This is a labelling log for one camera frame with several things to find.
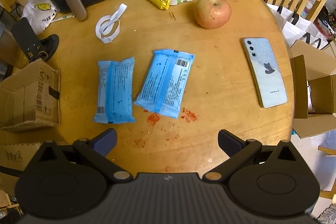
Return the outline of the narrow blue wipes pack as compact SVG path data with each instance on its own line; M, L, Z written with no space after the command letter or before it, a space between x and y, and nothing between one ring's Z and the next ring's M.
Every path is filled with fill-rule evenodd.
M99 85L94 121L103 124L134 122L132 80L135 60L99 61Z

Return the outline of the small cardboard box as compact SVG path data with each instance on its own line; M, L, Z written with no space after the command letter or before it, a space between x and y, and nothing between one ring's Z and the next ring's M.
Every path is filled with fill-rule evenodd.
M38 59L1 82L1 130L29 131L61 122L60 70Z

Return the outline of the blue wipes pack with barcode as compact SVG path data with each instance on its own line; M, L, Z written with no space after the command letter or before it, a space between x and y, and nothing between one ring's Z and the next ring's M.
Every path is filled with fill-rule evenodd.
M156 50L135 104L160 115L178 118L195 56L177 50Z

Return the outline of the cardboard box with black tape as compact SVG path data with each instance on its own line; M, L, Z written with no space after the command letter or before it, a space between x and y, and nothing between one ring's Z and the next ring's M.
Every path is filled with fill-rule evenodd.
M41 143L1 144L1 173L19 177L41 145Z

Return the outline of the light blue smartphone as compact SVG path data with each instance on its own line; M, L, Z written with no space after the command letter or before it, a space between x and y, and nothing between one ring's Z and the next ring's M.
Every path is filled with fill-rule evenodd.
M260 104L263 108L288 102L288 97L276 57L266 38L244 38L242 42Z

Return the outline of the open cardboard box on right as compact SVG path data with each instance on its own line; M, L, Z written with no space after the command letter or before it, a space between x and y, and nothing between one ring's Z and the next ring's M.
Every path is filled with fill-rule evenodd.
M294 80L293 129L300 138L335 129L335 57L300 40L290 48Z

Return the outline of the black phone stand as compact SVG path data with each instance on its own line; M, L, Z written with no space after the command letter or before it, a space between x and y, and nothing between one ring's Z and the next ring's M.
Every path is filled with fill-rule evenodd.
M49 61L59 45L59 37L56 34L52 34L45 39L39 40L29 24L29 21L25 17L13 24L11 33L27 57L29 63L32 63L37 59L42 59L45 62Z

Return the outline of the white elastic band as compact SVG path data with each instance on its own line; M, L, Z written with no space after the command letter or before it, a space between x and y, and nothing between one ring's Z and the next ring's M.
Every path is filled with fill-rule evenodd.
M96 23L96 37L104 44L109 44L120 33L120 18L126 11L127 5L122 3L113 15L106 15Z

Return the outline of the white paper shopping bag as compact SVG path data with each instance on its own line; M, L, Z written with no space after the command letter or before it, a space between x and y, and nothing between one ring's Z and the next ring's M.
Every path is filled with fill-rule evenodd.
M319 50L328 45L327 40L311 21L282 6L271 5L269 3L266 5L274 15L277 25L282 31L282 35L289 47L297 40L305 42Z

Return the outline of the wrapped disposable chopsticks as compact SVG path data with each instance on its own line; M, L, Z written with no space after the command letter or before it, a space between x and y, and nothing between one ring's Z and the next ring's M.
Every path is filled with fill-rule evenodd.
M74 18L75 16L73 14L70 14L70 15L65 15L65 16L61 16L61 17L58 17L58 18L54 18L51 23L54 23L54 22L58 22L58 21L61 21L61 20L66 20L66 19L72 19Z

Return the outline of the red apple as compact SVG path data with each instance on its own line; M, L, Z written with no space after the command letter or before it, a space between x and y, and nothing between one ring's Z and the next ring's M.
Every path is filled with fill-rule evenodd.
M232 8L225 0L197 0L194 17L197 23L206 29L224 26L230 20Z

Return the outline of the white smiley plastic bag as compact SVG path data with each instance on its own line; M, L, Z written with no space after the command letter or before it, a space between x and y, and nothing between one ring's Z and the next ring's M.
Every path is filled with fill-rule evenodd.
M51 0L28 0L22 18L26 18L35 34L39 35L51 24L57 13L58 9Z

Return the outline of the small paper clip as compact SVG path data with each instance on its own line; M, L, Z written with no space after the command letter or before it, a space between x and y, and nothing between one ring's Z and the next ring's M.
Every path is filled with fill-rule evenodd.
M174 15L173 12L169 12L169 15L170 15L170 17L171 17L171 19L172 19L173 21L176 20L176 17L175 17L175 15Z

